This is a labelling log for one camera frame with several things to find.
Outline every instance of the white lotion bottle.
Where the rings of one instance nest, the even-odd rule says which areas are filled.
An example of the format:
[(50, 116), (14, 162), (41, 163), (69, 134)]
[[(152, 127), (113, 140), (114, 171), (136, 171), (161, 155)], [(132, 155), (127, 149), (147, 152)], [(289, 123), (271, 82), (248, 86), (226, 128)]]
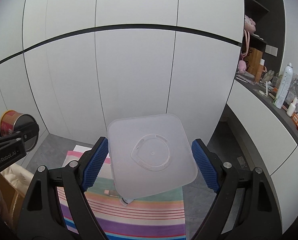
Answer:
[(273, 105), (279, 109), (282, 107), (286, 99), (286, 96), (288, 94), (288, 90), (292, 80), (292, 74), (293, 74), (292, 66), (291, 66), (291, 63), (289, 63), (283, 71), (283, 77), (281, 79), (276, 98), (273, 101)]
[(291, 117), (293, 112), (295, 111), (296, 109), (296, 103), (297, 103), (297, 98), (294, 98), (292, 100), (292, 102), (290, 103), (289, 107), (288, 107), (288, 110), (287, 110), (287, 116)]

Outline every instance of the pink strap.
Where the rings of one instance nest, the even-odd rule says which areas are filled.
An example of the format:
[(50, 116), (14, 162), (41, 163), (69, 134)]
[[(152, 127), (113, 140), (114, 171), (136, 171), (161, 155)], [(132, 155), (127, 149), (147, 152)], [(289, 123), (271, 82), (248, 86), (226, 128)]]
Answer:
[(241, 53), (241, 57), (242, 59), (244, 59), (245, 56), (247, 56), (248, 51), (249, 51), (249, 42), (250, 42), (250, 33), (247, 32), (246, 30), (244, 31), (244, 37), (246, 38), (246, 52), (245, 53)]

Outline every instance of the purple stripe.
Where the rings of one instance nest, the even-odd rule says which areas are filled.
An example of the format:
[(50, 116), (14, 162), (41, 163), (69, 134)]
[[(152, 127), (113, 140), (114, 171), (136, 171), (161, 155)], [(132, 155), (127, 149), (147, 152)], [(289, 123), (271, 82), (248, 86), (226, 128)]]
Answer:
[[(62, 213), (66, 218), (72, 220), (69, 208), (61, 204)], [(170, 237), (170, 236), (185, 236), (185, 224), (168, 225), (168, 226), (144, 226), (133, 225), (110, 221), (102, 218), (97, 218), (98, 223), (105, 232), (110, 232), (118, 235), (126, 236), (141, 236), (141, 237)]]

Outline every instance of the dark gray countertop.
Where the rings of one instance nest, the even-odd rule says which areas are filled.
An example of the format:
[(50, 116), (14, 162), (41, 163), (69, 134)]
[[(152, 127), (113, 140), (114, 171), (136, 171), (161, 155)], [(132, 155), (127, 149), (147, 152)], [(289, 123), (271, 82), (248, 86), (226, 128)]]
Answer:
[(279, 119), (279, 121), (286, 127), (286, 129), (288, 130), (288, 132), (291, 134), (291, 136), (294, 138), (294, 140), (298, 145), (298, 130), (296, 128), (296, 125), (291, 120), (291, 118), (287, 116), (286, 111), (283, 110), (282, 108), (281, 109), (276, 108), (273, 105), (273, 99), (270, 96), (265, 97), (260, 95), (257, 92), (258, 90), (265, 91), (265, 89), (263, 89), (258, 85), (252, 85), (250, 83), (246, 83), (238, 79), (236, 79), (236, 81), (238, 81), (241, 85), (243, 85), (251, 93), (253, 93), (262, 103), (265, 104), (265, 106), (267, 106), (271, 110), (271, 112), (273, 112), (273, 114)]

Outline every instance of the black horizontal strip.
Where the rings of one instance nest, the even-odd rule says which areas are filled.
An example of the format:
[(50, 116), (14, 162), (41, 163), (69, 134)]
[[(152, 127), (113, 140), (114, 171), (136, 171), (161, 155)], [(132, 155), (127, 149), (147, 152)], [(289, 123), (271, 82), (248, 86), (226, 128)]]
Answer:
[(0, 60), (0, 64), (6, 62), (7, 60), (14, 58), (24, 52), (27, 52), (29, 50), (35, 49), (39, 46), (45, 45), (49, 42), (52, 41), (57, 41), (63, 38), (79, 35), (79, 34), (84, 34), (84, 33), (92, 33), (92, 32), (100, 32), (100, 31), (107, 31), (107, 30), (120, 30), (120, 29), (157, 29), (157, 30), (168, 30), (168, 31), (177, 31), (177, 32), (183, 32), (183, 33), (192, 33), (200, 36), (205, 36), (209, 38), (213, 38), (216, 40), (224, 41), (233, 45), (236, 45), (238, 47), (241, 47), (241, 43), (238, 41), (234, 41), (232, 39), (214, 34), (214, 33), (209, 33), (205, 31), (200, 31), (200, 30), (195, 30), (195, 29), (190, 29), (186, 27), (179, 27), (179, 26), (170, 26), (170, 25), (161, 25), (161, 24), (117, 24), (117, 25), (107, 25), (107, 26), (99, 26), (99, 27), (92, 27), (92, 28), (87, 28), (83, 30), (78, 30), (70, 33), (65, 33), (61, 34), (59, 36), (47, 39), (45, 41), (41, 41), (27, 49), (24, 49), (23, 51), (17, 52), (9, 57), (6, 57), (5, 59)]

